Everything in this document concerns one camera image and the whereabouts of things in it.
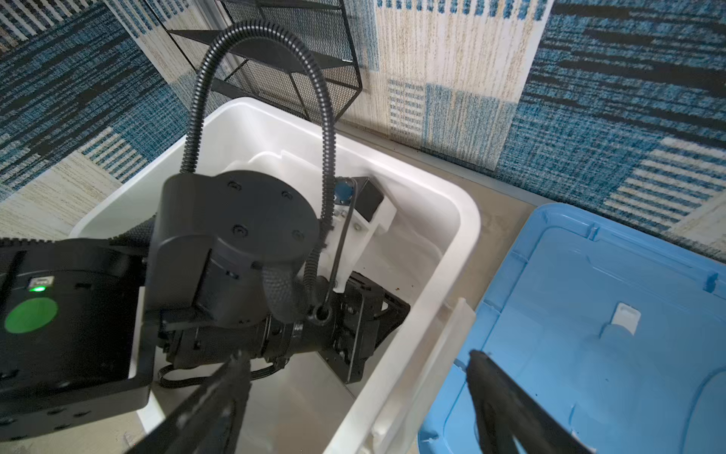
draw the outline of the white plastic bin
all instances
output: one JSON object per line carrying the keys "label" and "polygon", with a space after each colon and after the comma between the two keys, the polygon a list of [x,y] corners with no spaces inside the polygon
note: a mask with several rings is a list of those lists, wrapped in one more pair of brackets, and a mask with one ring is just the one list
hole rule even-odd
{"label": "white plastic bin", "polygon": [[[107,238],[152,216],[164,181],[179,171],[184,139],[94,208],[71,237]],[[318,126],[236,99],[206,118],[197,172],[273,175],[303,194],[319,215],[321,147]],[[411,312],[367,362],[361,383],[342,385],[315,353],[296,355],[286,369],[255,381],[238,452],[406,452],[474,320],[465,302],[444,304],[478,238],[479,212],[471,197],[351,139],[338,136],[337,151],[337,175],[372,177],[398,208],[355,270],[411,304]],[[139,411],[147,429],[163,417],[160,410],[170,410],[163,401],[179,403],[190,393],[161,395],[166,392],[156,391],[160,407],[152,395],[150,406]]]}

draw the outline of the green dot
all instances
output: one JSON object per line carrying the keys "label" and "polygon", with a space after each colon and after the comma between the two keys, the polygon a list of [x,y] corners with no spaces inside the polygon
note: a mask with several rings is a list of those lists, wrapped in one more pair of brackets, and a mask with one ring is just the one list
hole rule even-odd
{"label": "green dot", "polygon": [[8,333],[30,333],[51,322],[58,313],[58,304],[50,298],[26,299],[5,318]]}

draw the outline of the black mesh shelf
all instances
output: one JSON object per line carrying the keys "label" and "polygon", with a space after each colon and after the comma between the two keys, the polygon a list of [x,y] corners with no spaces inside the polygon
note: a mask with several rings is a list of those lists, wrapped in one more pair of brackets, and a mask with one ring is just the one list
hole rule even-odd
{"label": "black mesh shelf", "polygon": [[[335,120],[360,94],[360,69],[343,0],[224,0],[221,5],[231,22],[269,20],[287,28],[307,45],[325,76]],[[183,49],[199,46],[196,43],[208,46],[219,34],[219,30],[167,32],[195,70],[200,61],[194,61]],[[284,47],[252,39],[234,46],[230,53],[241,63],[226,78],[215,78],[213,91],[230,98],[255,97],[320,124],[310,80]]]}

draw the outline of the screw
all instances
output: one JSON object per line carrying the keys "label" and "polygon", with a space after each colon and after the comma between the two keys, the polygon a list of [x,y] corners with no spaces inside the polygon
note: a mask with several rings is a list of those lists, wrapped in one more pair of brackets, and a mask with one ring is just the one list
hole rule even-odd
{"label": "screw", "polygon": [[236,236],[238,236],[238,237],[244,238],[244,237],[246,237],[246,236],[247,236],[247,234],[248,234],[249,232],[247,231],[247,227],[245,227],[244,225],[241,225],[241,224],[236,224],[236,225],[235,225],[235,226],[234,226],[234,227],[232,228],[232,233],[234,233],[234,234],[235,234]]}

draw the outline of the blue lid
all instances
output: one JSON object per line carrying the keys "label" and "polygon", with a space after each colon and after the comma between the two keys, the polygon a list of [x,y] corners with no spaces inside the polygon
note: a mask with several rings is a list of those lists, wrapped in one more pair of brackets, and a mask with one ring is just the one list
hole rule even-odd
{"label": "blue lid", "polygon": [[419,450],[480,452],[464,372],[477,349],[598,454],[722,453],[725,300],[725,265],[573,206],[541,206],[479,304]]}

